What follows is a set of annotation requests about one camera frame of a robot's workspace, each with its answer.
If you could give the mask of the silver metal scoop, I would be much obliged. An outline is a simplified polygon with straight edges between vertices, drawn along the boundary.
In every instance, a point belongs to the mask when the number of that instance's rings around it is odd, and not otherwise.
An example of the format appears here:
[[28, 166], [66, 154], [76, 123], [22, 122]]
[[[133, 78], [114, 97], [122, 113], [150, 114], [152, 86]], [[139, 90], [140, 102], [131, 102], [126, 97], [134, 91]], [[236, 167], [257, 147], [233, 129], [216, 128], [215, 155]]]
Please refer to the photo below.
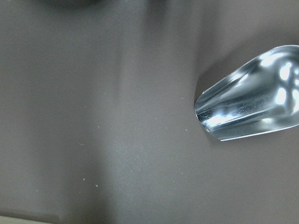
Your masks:
[[205, 90], [195, 102], [202, 127], [221, 141], [299, 124], [299, 48], [275, 47]]

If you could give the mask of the bamboo cutting board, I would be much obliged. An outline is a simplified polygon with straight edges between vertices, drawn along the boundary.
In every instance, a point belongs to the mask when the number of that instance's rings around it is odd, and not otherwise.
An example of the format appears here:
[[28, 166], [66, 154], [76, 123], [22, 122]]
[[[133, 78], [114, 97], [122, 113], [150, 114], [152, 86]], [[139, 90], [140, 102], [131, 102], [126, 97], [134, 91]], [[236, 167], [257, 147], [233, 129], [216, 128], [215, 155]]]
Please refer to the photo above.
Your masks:
[[51, 224], [51, 223], [0, 216], [0, 224]]

